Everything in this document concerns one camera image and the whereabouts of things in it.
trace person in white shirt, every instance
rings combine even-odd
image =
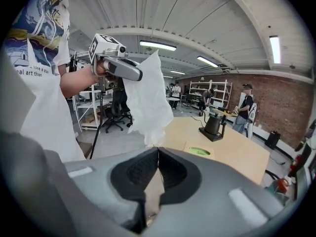
[[[179,86],[179,83],[176,81],[176,85],[172,87],[171,89],[172,92],[172,97],[179,98],[180,99],[180,94],[181,94],[181,87]],[[169,101],[169,104],[171,108],[177,109],[178,101]]]
[[[70,61],[67,7],[68,0],[29,0],[4,41],[14,69],[36,96],[20,134],[57,152],[62,162],[85,159],[65,97],[98,82],[90,65],[66,72]],[[97,67],[98,73],[105,72],[102,61]]]

